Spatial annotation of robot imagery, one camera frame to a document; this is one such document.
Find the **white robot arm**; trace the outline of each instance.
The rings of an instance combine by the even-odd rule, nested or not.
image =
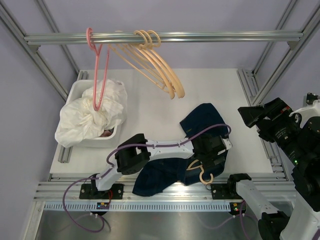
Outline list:
[[[290,218],[267,201],[249,176],[234,174],[228,180],[229,190],[241,196],[259,219],[263,240],[318,240],[320,236],[319,99],[308,93],[308,106],[296,111],[280,98],[265,105],[238,109],[245,125],[249,128],[256,125],[259,136],[267,142],[276,142],[294,165],[292,177],[297,194]]]
[[[126,141],[120,146],[126,145],[127,142],[132,144],[131,139]],[[212,149],[215,149],[217,146],[218,150],[216,150],[213,154],[216,156],[219,156],[220,154],[224,153],[225,151],[229,150],[232,147],[231,142],[228,138],[224,139],[221,137],[216,137],[217,144],[216,146],[212,146]],[[185,144],[180,144],[183,142],[186,142],[188,139],[182,139],[178,141],[154,141],[154,140],[143,140],[146,145],[149,145],[150,147],[130,147],[127,149],[124,149],[124,152],[121,152],[121,150],[116,154],[115,158],[111,160],[111,164],[107,166],[107,168],[100,174],[98,174],[96,177],[99,178],[103,176],[106,172],[108,172],[107,175],[102,177],[101,179],[96,180],[96,187],[98,191],[106,191],[109,190],[112,185],[123,175],[130,175],[139,172],[145,164],[149,161],[157,160],[157,159],[167,159],[167,158],[180,158],[180,159],[189,159],[192,157],[195,153],[195,148],[193,146],[192,141],[188,141]]]

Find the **cable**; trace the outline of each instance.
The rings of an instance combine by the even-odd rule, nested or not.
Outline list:
[[[200,217],[198,216],[198,214],[196,214],[196,216],[197,216],[198,220],[200,221],[201,225],[202,225],[203,227],[205,227],[206,229],[210,229],[210,230],[217,230],[217,229],[223,227],[223,226],[224,226],[227,222],[229,222],[230,220],[235,219],[236,217],[240,217],[240,215],[241,215],[241,214],[238,214],[238,215],[235,215],[235,216],[231,216],[231,217],[227,218],[226,220],[224,220],[224,221],[223,221],[221,224],[219,224],[218,226],[208,226],[208,225],[206,225],[206,224],[200,219]],[[252,220],[256,220],[256,218],[253,217],[252,215],[245,214],[244,216],[245,216],[245,217],[249,217],[249,218],[251,218]]]
[[[193,139],[197,138],[198,136],[200,136],[201,134],[205,133],[206,131],[213,129],[213,128],[217,128],[217,127],[227,127],[229,132],[225,135],[225,137],[227,137],[230,133],[231,133],[231,127],[227,124],[223,124],[223,123],[219,123],[219,124],[215,124],[212,126],[207,127],[206,129],[202,130],[201,132],[198,132],[196,135],[190,137],[189,139],[181,142],[181,143],[175,143],[175,144],[160,144],[160,145],[153,145],[153,144],[142,144],[142,143],[132,143],[132,144],[127,144],[127,145],[123,145],[120,146],[118,148],[116,148],[115,150],[113,150],[112,152],[109,153],[109,155],[106,157],[106,162],[111,165],[112,168],[115,167],[115,165],[109,161],[109,159],[111,158],[111,156],[113,156],[116,152],[122,150],[122,149],[127,149],[127,148],[131,148],[131,147],[147,147],[147,148],[171,148],[171,147],[179,147],[181,145],[184,145],[190,141],[192,141]]]
[[[204,187],[205,187],[205,189],[207,189],[207,190],[211,191],[211,183],[207,183]]]
[[[111,226],[110,226],[109,222],[103,216],[101,216],[101,217],[103,218],[103,221],[105,222],[105,224],[109,227],[109,233],[111,233]]]
[[[97,174],[99,174],[99,173],[92,174],[92,175],[89,176],[88,178],[92,178],[93,176],[96,176]]]
[[[124,146],[120,146],[118,148],[116,148],[115,150],[113,150],[112,152],[109,153],[109,155],[106,157],[106,162],[108,164],[111,165],[112,168],[109,168],[102,176],[100,177],[86,177],[86,178],[82,178],[82,179],[79,179],[73,183],[71,183],[67,188],[66,190],[64,191],[64,194],[63,194],[63,197],[62,197],[62,205],[63,205],[63,209],[64,211],[66,212],[66,214],[69,216],[69,218],[72,220],[72,222],[74,224],[76,224],[79,228],[87,231],[87,232],[90,232],[90,233],[99,233],[101,232],[103,229],[104,229],[104,226],[105,226],[105,221],[103,220],[103,217],[101,217],[100,215],[97,215],[101,221],[102,221],[102,227],[98,230],[91,230],[91,229],[88,229],[88,228],[85,228],[84,226],[81,226],[79,223],[77,223],[73,218],[72,216],[70,215],[70,213],[68,212],[67,210],[67,207],[66,207],[66,195],[67,195],[67,192],[69,191],[69,189],[74,186],[75,184],[77,183],[80,183],[80,182],[83,182],[83,181],[87,181],[87,180],[99,180],[99,179],[102,179],[104,178],[114,167],[115,165],[109,161],[109,159],[111,158],[111,156],[113,156],[115,153],[117,153],[118,151],[122,150],[122,149],[126,149],[126,148],[131,148],[131,147],[147,147],[147,148],[171,148],[171,147],[179,147],[180,145],[184,145],[190,141],[192,141],[193,139],[197,138],[199,135],[203,134],[204,132],[210,130],[210,129],[213,129],[213,128],[217,128],[217,127],[227,127],[229,129],[229,132],[227,132],[227,134],[225,135],[226,137],[231,133],[231,127],[227,124],[223,124],[223,123],[220,123],[220,124],[215,124],[215,125],[212,125],[212,126],[209,126],[207,127],[206,129],[200,131],[199,133],[197,133],[196,135],[190,137],[189,139],[181,142],[181,143],[175,143],[175,144],[161,144],[161,145],[153,145],[153,144],[127,144],[127,145],[124,145]],[[110,205],[110,202],[111,202],[111,198],[112,198],[112,191],[110,191],[111,195],[110,195],[110,198],[109,198],[109,205]]]
[[[112,170],[112,168],[108,169],[106,172],[105,172],[105,176]],[[66,195],[67,195],[67,192],[69,191],[69,189],[74,186],[75,184],[77,183],[80,183],[80,182],[83,182],[83,181],[86,181],[86,180],[98,180],[99,178],[98,177],[86,177],[86,178],[82,178],[82,179],[79,179],[77,181],[74,181],[73,183],[71,183],[67,188],[66,190],[64,191],[63,193],[63,196],[62,196],[62,206],[63,206],[63,210],[65,211],[65,213],[69,216],[69,218],[71,219],[71,221],[76,224],[79,228],[87,231],[87,232],[90,232],[90,233],[99,233],[101,232],[104,227],[105,227],[105,221],[103,220],[103,217],[101,217],[100,215],[96,215],[97,217],[100,218],[100,220],[102,221],[102,227],[98,230],[91,230],[91,229],[88,229],[88,228],[85,228],[84,226],[81,226],[79,223],[77,223],[73,218],[72,216],[70,215],[70,213],[68,212],[67,210],[67,206],[66,206]]]
[[[320,239],[320,229],[316,231],[315,235],[312,238],[312,240],[318,240],[318,239]]]
[[[240,206],[240,223],[241,223],[241,227],[242,227],[242,231],[243,231],[243,234],[245,235],[246,239],[247,240],[250,240],[247,232],[246,232],[246,229],[245,229],[245,225],[244,225],[244,220],[243,220],[243,215],[242,215],[242,209],[244,207],[244,205],[246,204],[246,201],[243,200],[242,203],[241,203],[241,206]]]

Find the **pink hanger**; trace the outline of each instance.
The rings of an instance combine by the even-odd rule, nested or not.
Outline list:
[[[98,50],[96,48],[96,45],[91,41],[91,34],[93,33],[93,30],[91,27],[88,27],[86,29],[86,42],[89,45],[89,48],[95,52],[95,67],[94,67],[94,84],[93,84],[93,109],[95,111],[99,111],[102,99],[104,97],[105,93],[105,87],[106,87],[106,79],[107,79],[107,70],[108,70],[108,63],[109,63],[109,53],[110,53],[110,48],[108,46],[107,49],[107,54],[106,54],[106,62],[105,62],[105,68],[104,68],[104,75],[103,75],[103,83],[102,83],[102,89],[100,93],[100,98],[98,105],[96,105],[96,97],[97,97],[97,75],[98,75],[98,68],[99,68],[99,60],[100,60],[100,53],[103,44],[100,44]]]

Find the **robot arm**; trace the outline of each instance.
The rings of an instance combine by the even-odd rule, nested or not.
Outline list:
[[[228,138],[220,136],[211,137],[208,134],[200,135],[192,141],[180,144],[188,140],[187,138],[178,141],[154,141],[145,139],[140,133],[122,143],[119,147],[129,144],[145,144],[142,147],[128,147],[119,150],[115,158],[111,160],[107,168],[96,177],[108,174],[96,180],[98,191],[107,191],[123,175],[138,173],[149,161],[167,158],[189,159],[193,155],[199,159],[204,169],[210,168],[221,162],[219,155],[232,147]]]
[[[308,93],[307,107],[292,111],[280,98],[256,107],[238,109],[245,125],[256,125],[259,136],[283,150],[294,164],[297,190],[293,213],[288,218],[272,207],[248,179],[237,179],[236,191],[259,219],[264,240],[313,240],[320,228],[320,100]]]

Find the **orange hanger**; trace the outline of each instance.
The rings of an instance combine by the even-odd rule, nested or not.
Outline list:
[[[201,165],[198,165],[198,166],[194,166],[192,167],[195,163],[199,162],[198,159],[194,160],[192,163],[190,163],[190,165],[187,167],[187,171],[190,171],[190,170],[194,170],[194,169],[198,169],[200,168],[201,169],[201,172],[199,174],[199,179],[200,179],[200,182],[202,182],[204,185],[207,185],[207,184],[212,184],[212,182],[214,181],[214,175],[212,173],[210,173],[210,180],[209,181],[205,181],[203,180],[202,178],[202,175],[205,173],[205,170],[204,170],[204,167]]]

